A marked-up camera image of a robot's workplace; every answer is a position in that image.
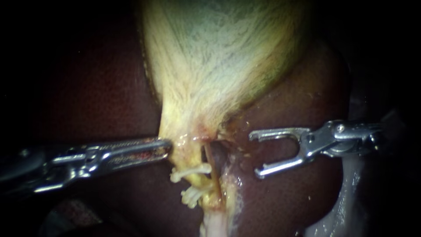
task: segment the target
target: dark background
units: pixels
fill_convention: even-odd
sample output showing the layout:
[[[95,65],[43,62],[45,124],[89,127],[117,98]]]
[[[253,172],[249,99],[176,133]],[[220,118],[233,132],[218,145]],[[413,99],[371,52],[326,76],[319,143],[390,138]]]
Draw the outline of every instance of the dark background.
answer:
[[[128,1],[2,4],[2,151],[41,142],[31,135],[31,119],[42,102],[43,78],[103,16],[126,14],[129,7]],[[412,236],[420,219],[415,9],[396,1],[318,1],[319,31],[350,67],[354,118],[378,121],[397,108],[410,129],[399,154],[367,163],[359,192],[366,236]]]

